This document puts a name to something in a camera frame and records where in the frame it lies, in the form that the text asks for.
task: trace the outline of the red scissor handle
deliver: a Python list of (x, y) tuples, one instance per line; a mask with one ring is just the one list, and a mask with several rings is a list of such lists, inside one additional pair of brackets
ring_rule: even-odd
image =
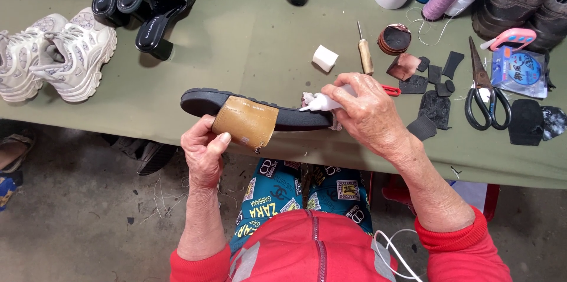
[(401, 94), (401, 90), (392, 86), (387, 86), (387, 85), (382, 85), (382, 88), (384, 89), (384, 91), (386, 91), (386, 93), (392, 97), (398, 97)]

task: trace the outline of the scissors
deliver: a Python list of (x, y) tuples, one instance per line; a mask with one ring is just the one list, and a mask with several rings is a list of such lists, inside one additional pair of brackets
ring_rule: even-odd
[[(469, 90), (467, 94), (467, 99), (464, 103), (464, 115), (475, 129), (479, 131), (485, 131), (490, 126), (503, 131), (510, 125), (510, 120), (512, 118), (512, 110), (510, 108), (510, 103), (502, 93), (502, 91), (493, 87), (490, 78), (488, 78), (488, 73), (484, 69), (482, 63), (480, 62), (480, 57), (478, 56), (478, 51), (476, 50), (475, 42), (472, 41), (472, 37), (468, 37), (469, 45), (471, 46), (471, 58), (472, 58), (472, 79), (475, 85)], [(490, 92), (489, 107), (487, 108), (483, 102), (483, 98), (480, 96), (480, 88), (486, 88)], [(475, 117), (472, 115), (472, 99), (476, 101), (476, 104), (480, 108), (480, 111), (484, 115), (485, 123), (481, 125), (476, 121)], [(496, 121), (496, 116), (494, 114), (496, 110), (496, 99), (500, 100), (504, 106), (504, 112), (506, 113), (506, 120), (502, 125)]]

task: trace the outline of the tan leather strap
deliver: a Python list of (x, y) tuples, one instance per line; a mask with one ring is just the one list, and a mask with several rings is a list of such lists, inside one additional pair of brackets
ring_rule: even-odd
[(216, 114), (213, 133), (228, 132), (232, 142), (259, 154), (259, 149), (266, 147), (272, 138), (278, 111), (246, 98), (230, 96)]

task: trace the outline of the hand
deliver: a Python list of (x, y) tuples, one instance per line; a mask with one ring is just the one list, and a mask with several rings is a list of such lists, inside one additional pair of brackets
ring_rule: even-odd
[(230, 143), (230, 134), (212, 133), (214, 117), (205, 115), (181, 136), (181, 147), (189, 166), (189, 186), (195, 189), (216, 188), (221, 177), (221, 154)]
[[(338, 88), (344, 84), (350, 84), (358, 97)], [(413, 135), (376, 79), (360, 73), (340, 74), (334, 85), (324, 86), (321, 92), (344, 107), (334, 110), (337, 120), (365, 147), (388, 160), (404, 152), (405, 140)]]

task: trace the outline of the printed pants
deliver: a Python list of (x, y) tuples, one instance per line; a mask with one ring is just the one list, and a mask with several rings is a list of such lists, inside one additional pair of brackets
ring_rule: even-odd
[[(299, 162), (260, 159), (242, 200), (230, 251), (234, 254), (278, 213), (303, 209)], [(359, 170), (315, 165), (305, 209), (342, 214), (372, 235), (368, 196)]]

